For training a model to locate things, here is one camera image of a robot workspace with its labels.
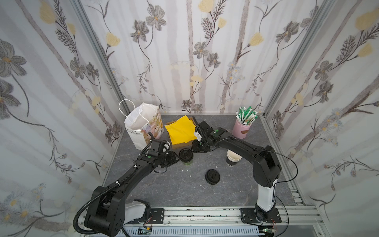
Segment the black cup lid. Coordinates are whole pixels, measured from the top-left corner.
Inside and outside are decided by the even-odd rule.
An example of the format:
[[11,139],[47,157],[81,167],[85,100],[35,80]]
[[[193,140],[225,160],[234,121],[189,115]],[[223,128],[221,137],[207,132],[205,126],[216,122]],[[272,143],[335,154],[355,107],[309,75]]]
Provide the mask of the black cup lid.
[[180,152],[179,152],[179,158],[183,158],[183,159],[188,159],[188,158],[193,158],[193,152],[191,149],[188,149],[188,148],[183,148]]

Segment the green paper cup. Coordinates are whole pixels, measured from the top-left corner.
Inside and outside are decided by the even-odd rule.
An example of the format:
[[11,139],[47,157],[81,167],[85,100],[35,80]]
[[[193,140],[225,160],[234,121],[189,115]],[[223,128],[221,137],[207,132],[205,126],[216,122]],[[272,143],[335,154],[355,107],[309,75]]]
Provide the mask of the green paper cup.
[[193,158],[188,158],[188,159],[183,159],[183,158],[181,158],[181,162],[182,162],[185,166],[191,166],[192,163],[193,163]]

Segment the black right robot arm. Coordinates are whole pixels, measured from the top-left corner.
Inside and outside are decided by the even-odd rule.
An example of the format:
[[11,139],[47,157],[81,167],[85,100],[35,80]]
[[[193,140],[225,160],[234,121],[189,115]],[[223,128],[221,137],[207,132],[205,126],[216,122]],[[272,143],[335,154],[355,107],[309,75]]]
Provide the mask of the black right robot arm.
[[246,159],[253,165],[253,178],[258,184],[258,199],[255,205],[255,218],[259,223],[266,223],[275,216],[275,190],[282,172],[282,166],[278,155],[280,154],[271,146],[261,147],[248,143],[233,136],[226,129],[218,127],[211,128],[207,122],[197,122],[195,124],[194,135],[197,138],[196,145],[199,145],[204,152],[210,152],[212,148],[224,148]]

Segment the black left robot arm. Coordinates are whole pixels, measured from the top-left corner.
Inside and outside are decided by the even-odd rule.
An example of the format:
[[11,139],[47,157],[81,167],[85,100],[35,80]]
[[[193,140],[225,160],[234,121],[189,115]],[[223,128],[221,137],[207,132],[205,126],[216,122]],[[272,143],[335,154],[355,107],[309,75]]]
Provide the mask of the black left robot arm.
[[86,202],[74,217],[74,230],[82,235],[101,233],[114,237],[126,223],[149,222],[152,218],[151,204],[141,199],[127,204],[126,199],[158,166],[168,168],[177,162],[170,142],[153,137],[133,162],[133,166],[121,178],[93,191],[91,200]]

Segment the black plastic cup lids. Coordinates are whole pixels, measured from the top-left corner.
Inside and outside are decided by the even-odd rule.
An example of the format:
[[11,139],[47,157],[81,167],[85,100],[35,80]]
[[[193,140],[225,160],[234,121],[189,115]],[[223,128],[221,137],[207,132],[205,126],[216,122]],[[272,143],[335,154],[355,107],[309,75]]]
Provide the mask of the black plastic cup lids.
[[205,174],[205,180],[210,185],[216,185],[220,182],[221,176],[215,169],[209,169]]

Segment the black paper cup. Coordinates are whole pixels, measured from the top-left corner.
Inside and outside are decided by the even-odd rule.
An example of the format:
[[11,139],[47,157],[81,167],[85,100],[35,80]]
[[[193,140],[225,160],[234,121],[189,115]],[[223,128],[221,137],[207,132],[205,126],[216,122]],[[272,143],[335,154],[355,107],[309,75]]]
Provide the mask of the black paper cup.
[[235,166],[241,159],[242,159],[242,156],[238,155],[237,153],[231,150],[227,151],[226,162],[228,166],[230,167]]

